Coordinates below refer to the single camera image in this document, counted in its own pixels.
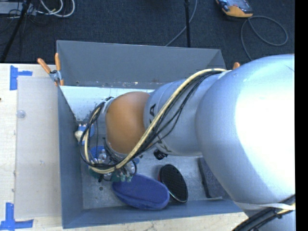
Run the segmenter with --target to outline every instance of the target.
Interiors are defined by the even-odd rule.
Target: gray bin
[[[59,40],[57,52],[60,56],[62,77],[65,85],[68,86],[154,90],[168,82],[187,78],[202,69],[226,68],[221,51],[215,49]],[[178,204],[170,201],[162,210],[145,211],[125,204],[114,206],[95,204],[95,198],[100,197],[99,193],[93,190],[93,187],[97,187],[97,182],[90,180],[92,176],[85,170],[86,165],[80,159],[79,147],[74,136],[78,122],[70,109],[69,100],[65,98],[60,88],[58,88],[58,113],[64,229],[241,212],[241,209],[227,195],[218,201],[210,201],[205,193],[203,196],[194,198],[194,190],[200,193],[204,189],[198,185],[190,191],[192,184],[188,184],[188,193],[191,198],[187,203]],[[185,162],[196,162],[197,158],[174,157],[164,162],[164,159],[158,161],[153,154],[151,156],[153,177],[160,165],[174,162],[174,165],[183,173],[185,168],[189,168],[190,173],[184,174],[188,182],[191,180],[189,178],[191,175],[194,180],[201,183],[197,163],[191,163],[189,167],[185,165]],[[149,175],[149,172],[142,172],[142,170],[139,173]],[[104,191],[107,191],[109,186],[106,183]]]

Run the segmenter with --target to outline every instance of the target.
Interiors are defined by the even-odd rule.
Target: blue tape
[[[32,228],[33,219],[28,221],[15,221],[14,205],[11,203],[5,204],[5,221],[1,221],[0,230],[27,229]]]
[[[32,71],[18,71],[17,67],[11,65],[10,90],[17,90],[17,77],[21,75],[32,76]]]

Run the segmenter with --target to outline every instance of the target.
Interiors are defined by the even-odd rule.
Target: blue fabric
[[[136,174],[131,182],[113,182],[112,189],[122,202],[139,209],[162,209],[170,199],[164,184],[141,174]]]

